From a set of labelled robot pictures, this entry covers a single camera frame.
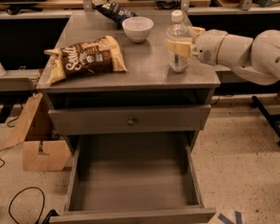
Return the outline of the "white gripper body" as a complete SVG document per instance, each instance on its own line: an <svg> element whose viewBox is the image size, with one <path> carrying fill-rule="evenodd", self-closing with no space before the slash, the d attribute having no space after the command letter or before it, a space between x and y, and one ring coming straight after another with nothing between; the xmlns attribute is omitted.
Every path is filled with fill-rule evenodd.
<svg viewBox="0 0 280 224"><path fill-rule="evenodd" d="M228 33L216 29L208 30L195 39L196 57L201 63L217 65L220 45Z"/></svg>

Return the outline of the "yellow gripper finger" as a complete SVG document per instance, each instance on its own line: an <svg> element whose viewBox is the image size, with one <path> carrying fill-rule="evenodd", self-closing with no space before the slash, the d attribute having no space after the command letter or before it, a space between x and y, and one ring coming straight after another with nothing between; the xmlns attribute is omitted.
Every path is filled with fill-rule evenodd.
<svg viewBox="0 0 280 224"><path fill-rule="evenodd" d="M166 47L169 51L185 58L191 57L196 49L191 38L185 38L182 40L168 39L166 41Z"/></svg>
<svg viewBox="0 0 280 224"><path fill-rule="evenodd" d="M202 27L189 26L189 36L192 38L196 38L198 35L200 35L204 31L205 31L205 29Z"/></svg>

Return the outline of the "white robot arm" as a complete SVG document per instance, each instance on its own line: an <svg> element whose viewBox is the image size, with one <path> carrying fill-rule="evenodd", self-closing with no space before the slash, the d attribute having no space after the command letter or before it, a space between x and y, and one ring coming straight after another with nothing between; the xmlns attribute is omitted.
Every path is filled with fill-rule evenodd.
<svg viewBox="0 0 280 224"><path fill-rule="evenodd" d="M230 68L240 78L259 85L280 81L280 31L266 30L255 38L216 29L190 27L187 37L168 37L166 47L182 58Z"/></svg>

